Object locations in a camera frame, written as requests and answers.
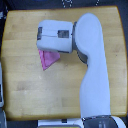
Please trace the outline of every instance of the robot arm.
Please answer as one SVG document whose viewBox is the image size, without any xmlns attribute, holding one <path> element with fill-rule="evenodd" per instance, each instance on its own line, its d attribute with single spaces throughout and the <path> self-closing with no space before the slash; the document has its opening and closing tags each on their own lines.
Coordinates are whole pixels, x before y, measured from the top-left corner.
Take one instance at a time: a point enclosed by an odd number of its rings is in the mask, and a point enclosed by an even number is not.
<svg viewBox="0 0 128 128">
<path fill-rule="evenodd" d="M 87 61 L 88 65 L 80 87 L 81 118 L 85 121 L 89 117 L 111 115 L 102 27 L 95 15 L 84 14 L 74 26 L 64 21 L 40 22 L 37 47 L 40 50 L 66 53 L 77 50 L 79 58 L 83 62 Z"/>
</svg>

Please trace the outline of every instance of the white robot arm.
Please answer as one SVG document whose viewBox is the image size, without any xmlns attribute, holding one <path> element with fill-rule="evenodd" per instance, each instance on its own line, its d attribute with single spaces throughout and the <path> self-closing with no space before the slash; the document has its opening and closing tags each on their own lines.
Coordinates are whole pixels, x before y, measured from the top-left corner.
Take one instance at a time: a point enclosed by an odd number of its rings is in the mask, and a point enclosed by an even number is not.
<svg viewBox="0 0 128 128">
<path fill-rule="evenodd" d="M 103 33 L 100 21 L 95 15 L 84 14 L 74 26 L 71 22 L 64 21 L 40 22 L 37 47 L 40 50 L 66 53 L 77 50 L 79 58 L 88 65 L 80 87 L 81 119 L 83 122 L 88 119 L 94 122 L 93 119 L 97 119 L 98 123 L 101 117 L 103 120 L 110 119 L 110 91 Z M 111 119 L 116 121 L 119 128 L 125 128 L 121 119 Z"/>
</svg>

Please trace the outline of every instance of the black floor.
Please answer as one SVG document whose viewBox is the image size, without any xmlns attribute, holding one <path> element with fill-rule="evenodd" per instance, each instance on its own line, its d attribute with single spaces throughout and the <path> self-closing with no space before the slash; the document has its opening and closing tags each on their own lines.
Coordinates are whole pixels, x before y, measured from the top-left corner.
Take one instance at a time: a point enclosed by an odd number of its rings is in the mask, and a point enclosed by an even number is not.
<svg viewBox="0 0 128 128">
<path fill-rule="evenodd" d="M 56 8 L 63 8 L 62 2 L 60 2 L 61 0 L 55 0 L 56 2 L 58 2 L 58 4 L 56 3 Z M 87 3 L 86 0 L 79 0 L 79 3 L 74 4 L 73 7 L 83 7 L 83 6 L 95 6 L 95 4 L 91 4 L 89 2 L 89 4 L 85 4 Z M 47 3 L 47 6 L 44 6 L 43 8 L 53 8 L 53 2 L 49 2 Z M 125 40 L 126 40 L 126 47 L 128 50 L 128 0 L 104 0 L 103 3 L 99 3 L 99 6 L 106 6 L 106 5 L 117 5 L 118 9 L 119 9 L 119 13 L 121 15 L 121 20 L 122 20 L 122 24 L 123 24 L 123 29 L 124 29 L 124 34 L 125 34 Z M 0 12 L 2 11 L 1 9 L 2 7 L 2 3 L 0 0 Z M 3 28 L 4 28 L 4 18 L 0 19 L 0 46 L 1 46 L 1 42 L 2 42 L 2 33 L 3 33 Z M 127 117 L 122 117 L 123 121 L 125 122 L 125 124 L 127 125 Z M 8 128 L 36 128 L 37 127 L 37 121 L 8 121 L 7 122 Z"/>
</svg>

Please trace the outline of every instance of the wooden table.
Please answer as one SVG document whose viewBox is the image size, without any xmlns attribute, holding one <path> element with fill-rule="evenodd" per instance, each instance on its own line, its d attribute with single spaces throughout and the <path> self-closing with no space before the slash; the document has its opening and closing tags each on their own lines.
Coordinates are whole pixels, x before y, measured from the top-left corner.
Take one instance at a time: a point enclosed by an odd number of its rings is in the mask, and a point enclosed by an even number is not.
<svg viewBox="0 0 128 128">
<path fill-rule="evenodd" d="M 8 120 L 80 117 L 79 88 L 86 65 L 73 52 L 61 54 L 43 71 L 36 37 L 38 23 L 44 19 L 74 22 L 87 12 L 95 14 L 103 28 L 112 115 L 126 115 L 127 61 L 119 12 L 116 7 L 94 7 L 8 13 L 1 53 Z"/>
</svg>

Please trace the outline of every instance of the pink cloth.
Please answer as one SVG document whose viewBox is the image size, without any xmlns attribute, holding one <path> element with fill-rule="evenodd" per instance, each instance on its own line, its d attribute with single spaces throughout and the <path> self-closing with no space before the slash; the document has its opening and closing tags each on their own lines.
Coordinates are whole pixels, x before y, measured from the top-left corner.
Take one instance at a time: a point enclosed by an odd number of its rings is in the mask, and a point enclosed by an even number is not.
<svg viewBox="0 0 128 128">
<path fill-rule="evenodd" d="M 55 63 L 60 58 L 60 54 L 58 52 L 47 52 L 39 50 L 39 55 L 43 70 L 49 68 L 53 63 Z"/>
</svg>

